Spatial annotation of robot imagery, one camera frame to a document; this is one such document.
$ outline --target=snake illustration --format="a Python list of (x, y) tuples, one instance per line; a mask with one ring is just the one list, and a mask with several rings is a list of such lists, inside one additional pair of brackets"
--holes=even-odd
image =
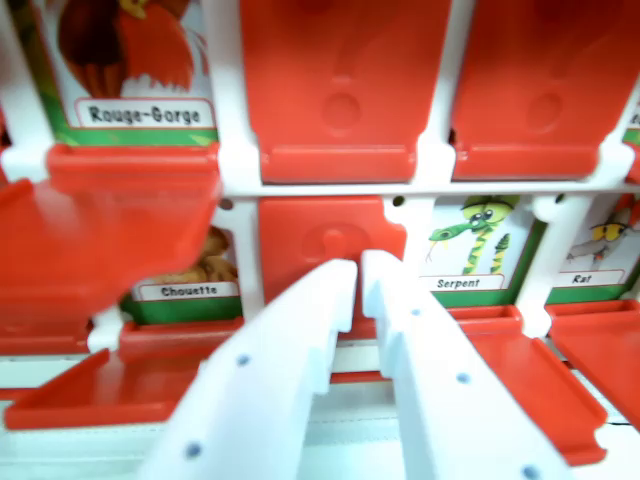
[[(471, 233), (476, 235), (477, 238), (473, 247), (471, 247), (467, 265), (462, 270), (462, 274), (471, 275), (475, 273), (478, 267), (478, 260), (482, 256), (489, 237), (514, 210), (519, 200), (520, 197), (518, 195), (474, 195), (467, 198), (462, 207), (462, 214), (467, 219), (467, 222), (434, 230), (431, 237), (429, 237), (432, 243), (427, 259), (430, 258), (431, 252), (438, 242), (450, 240), (467, 230), (471, 230)], [(496, 244), (491, 274), (502, 272), (502, 262), (509, 248), (510, 239), (511, 236), (507, 233)]]

